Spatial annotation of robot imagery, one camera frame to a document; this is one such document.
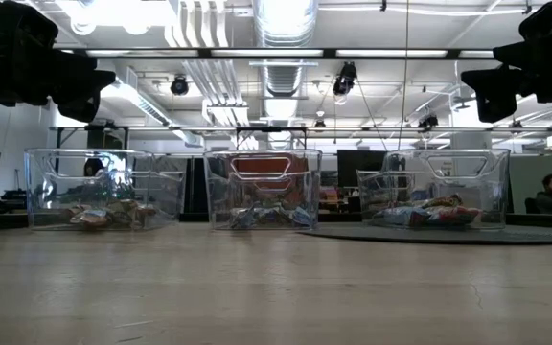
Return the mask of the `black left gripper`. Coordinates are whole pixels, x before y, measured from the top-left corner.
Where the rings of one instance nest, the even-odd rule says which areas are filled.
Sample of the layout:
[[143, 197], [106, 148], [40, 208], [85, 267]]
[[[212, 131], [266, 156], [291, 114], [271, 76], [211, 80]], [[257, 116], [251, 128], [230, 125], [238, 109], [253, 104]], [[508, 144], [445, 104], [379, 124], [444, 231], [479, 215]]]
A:
[[[46, 64], [58, 27], [32, 6], [12, 0], [0, 2], [0, 104], [45, 105], [48, 102]], [[58, 106], [67, 118], [92, 122], [99, 110], [101, 91], [116, 80], [116, 73], [98, 70], [89, 56], [55, 50], [55, 100], [74, 100]]]

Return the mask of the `light blue granola bar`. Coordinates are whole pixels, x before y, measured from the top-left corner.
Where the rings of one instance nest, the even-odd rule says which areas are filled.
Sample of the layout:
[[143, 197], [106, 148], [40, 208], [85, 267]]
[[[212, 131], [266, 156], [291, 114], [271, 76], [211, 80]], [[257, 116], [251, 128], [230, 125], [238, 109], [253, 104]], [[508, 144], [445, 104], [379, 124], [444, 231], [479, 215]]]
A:
[[296, 207], [290, 214], [290, 218], [296, 226], [305, 228], [312, 228], [314, 226], [313, 217], [301, 207]]

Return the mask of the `clear plastic bin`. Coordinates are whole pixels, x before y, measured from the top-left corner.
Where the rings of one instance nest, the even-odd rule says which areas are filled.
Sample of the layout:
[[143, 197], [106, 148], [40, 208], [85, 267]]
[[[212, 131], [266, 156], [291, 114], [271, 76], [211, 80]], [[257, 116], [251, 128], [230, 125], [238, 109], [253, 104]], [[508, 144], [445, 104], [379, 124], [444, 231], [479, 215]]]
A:
[[[357, 172], [362, 221], [374, 226], [413, 230], [502, 229], [509, 203], [509, 159], [507, 149], [390, 151], [380, 171]], [[461, 206], [480, 210], [471, 224], [445, 226], [426, 221], [423, 225], [404, 227], [372, 222], [373, 215], [383, 209], [422, 208], [426, 200], [454, 194], [461, 196]]]
[[[297, 177], [295, 184], [283, 192], [264, 192], [232, 174], [230, 163], [234, 158], [249, 156], [293, 156], [305, 158], [309, 171]], [[322, 152], [316, 149], [220, 150], [203, 154], [209, 221], [215, 230], [307, 230], [318, 224]], [[299, 227], [266, 229], [231, 229], [230, 212], [235, 208], [255, 207], [259, 203], [281, 202], [290, 218], [296, 207], [305, 209], [314, 219], [312, 228]]]
[[[94, 177], [83, 176], [87, 159], [99, 158], [104, 169]], [[184, 208], [186, 170], [184, 155], [151, 153], [133, 149], [28, 149], [25, 152], [27, 214], [34, 230], [147, 231], [178, 221]], [[157, 214], [144, 227], [113, 222], [87, 229], [69, 224], [61, 211], [78, 204], [105, 210], [115, 200], [133, 199], [138, 206], [153, 207]]]

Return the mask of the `grey cubicle partition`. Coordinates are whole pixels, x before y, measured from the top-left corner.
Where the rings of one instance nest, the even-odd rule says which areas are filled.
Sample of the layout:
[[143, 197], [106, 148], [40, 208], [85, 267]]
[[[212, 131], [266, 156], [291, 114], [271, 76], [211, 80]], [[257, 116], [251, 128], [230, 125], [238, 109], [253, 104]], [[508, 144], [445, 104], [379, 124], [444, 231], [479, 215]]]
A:
[[542, 180], [552, 173], [552, 155], [515, 155], [510, 159], [512, 203], [516, 214], [525, 214], [526, 198], [543, 190]]

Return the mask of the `grey round woven mat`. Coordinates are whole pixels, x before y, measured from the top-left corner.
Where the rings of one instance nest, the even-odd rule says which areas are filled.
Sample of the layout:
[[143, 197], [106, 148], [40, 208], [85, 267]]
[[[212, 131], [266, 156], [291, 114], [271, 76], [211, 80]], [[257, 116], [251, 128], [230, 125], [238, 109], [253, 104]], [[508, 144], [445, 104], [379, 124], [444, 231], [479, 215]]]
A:
[[453, 245], [552, 245], [552, 228], [507, 225], [503, 229], [404, 229], [377, 226], [324, 226], [300, 234], [354, 241]]

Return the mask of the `black overhead light beam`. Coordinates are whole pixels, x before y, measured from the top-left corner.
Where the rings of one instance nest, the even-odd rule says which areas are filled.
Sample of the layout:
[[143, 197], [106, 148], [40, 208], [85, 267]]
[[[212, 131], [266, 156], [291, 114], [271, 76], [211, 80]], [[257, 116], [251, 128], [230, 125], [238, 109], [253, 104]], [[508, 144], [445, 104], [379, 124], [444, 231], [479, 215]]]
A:
[[99, 59], [411, 59], [411, 60], [491, 60], [491, 50], [483, 49], [340, 49], [340, 48], [133, 48], [81, 49], [63, 47], [65, 53], [84, 54]]

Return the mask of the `orange partition panel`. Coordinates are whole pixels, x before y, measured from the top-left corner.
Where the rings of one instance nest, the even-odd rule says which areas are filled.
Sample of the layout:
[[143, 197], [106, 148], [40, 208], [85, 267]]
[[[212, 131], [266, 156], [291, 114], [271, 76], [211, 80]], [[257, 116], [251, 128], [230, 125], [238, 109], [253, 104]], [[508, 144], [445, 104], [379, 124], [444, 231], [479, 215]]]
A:
[[264, 192], [283, 192], [309, 171], [307, 159], [287, 155], [234, 158], [230, 167], [237, 179]]

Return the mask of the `white rectangular air duct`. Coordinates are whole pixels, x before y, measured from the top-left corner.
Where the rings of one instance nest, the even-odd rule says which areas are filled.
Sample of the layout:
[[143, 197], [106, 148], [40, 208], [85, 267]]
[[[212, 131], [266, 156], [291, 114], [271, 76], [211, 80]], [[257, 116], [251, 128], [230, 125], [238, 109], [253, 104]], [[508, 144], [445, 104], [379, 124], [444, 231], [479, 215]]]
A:
[[115, 93], [118, 96], [130, 101], [161, 127], [165, 127], [171, 131], [187, 147], [202, 148], [205, 146], [205, 140], [201, 136], [192, 134], [189, 129], [184, 129], [181, 124], [171, 119], [164, 108], [157, 105], [149, 96], [138, 89], [138, 74], [131, 67], [125, 70], [123, 79], [117, 76], [111, 86], [115, 89]]

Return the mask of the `grey horizontal rail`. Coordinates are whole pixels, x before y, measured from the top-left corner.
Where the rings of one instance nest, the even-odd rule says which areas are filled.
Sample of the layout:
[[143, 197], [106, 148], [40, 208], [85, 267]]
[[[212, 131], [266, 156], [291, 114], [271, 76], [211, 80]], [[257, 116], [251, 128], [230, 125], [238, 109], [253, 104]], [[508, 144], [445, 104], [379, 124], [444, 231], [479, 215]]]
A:
[[[184, 126], [184, 129], [189, 129], [191, 132], [236, 132], [237, 126]], [[65, 131], [65, 130], [127, 130], [127, 131], [169, 131], [165, 127], [161, 126], [50, 126], [50, 130]], [[390, 132], [402, 132], [402, 133], [426, 133], [426, 132], [493, 132], [493, 133], [552, 133], [552, 127], [542, 126], [520, 126], [520, 127], [448, 127], [448, 126], [436, 126], [433, 128], [418, 128], [418, 127], [399, 127], [399, 126], [310, 126], [309, 132], [325, 132], [325, 133], [338, 133], [338, 132], [375, 132], [375, 133], [390, 133]]]

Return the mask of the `black truss frame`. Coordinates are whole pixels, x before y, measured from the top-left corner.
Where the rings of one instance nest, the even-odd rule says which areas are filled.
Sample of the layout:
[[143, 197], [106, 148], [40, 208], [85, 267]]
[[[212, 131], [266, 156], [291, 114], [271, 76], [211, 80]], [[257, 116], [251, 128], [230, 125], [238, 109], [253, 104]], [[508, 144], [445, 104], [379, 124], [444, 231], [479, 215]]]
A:
[[309, 129], [305, 126], [238, 126], [236, 127], [235, 138], [236, 149], [239, 150], [244, 147], [246, 140], [253, 136], [254, 132], [267, 134], [284, 133], [287, 134], [291, 140], [296, 139], [294, 133], [299, 132], [303, 134], [303, 148], [305, 149], [307, 147]]

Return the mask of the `silver round ventilation duct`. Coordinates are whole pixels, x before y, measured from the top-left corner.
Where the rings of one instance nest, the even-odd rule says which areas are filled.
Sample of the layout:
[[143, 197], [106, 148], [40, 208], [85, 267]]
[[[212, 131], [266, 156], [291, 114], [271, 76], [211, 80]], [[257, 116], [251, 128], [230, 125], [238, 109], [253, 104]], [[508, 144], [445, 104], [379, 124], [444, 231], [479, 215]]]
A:
[[[305, 48], [310, 45], [319, 0], [253, 0], [257, 44], [262, 48]], [[272, 97], [297, 93], [305, 68], [301, 65], [267, 66], [262, 70], [265, 89]]]

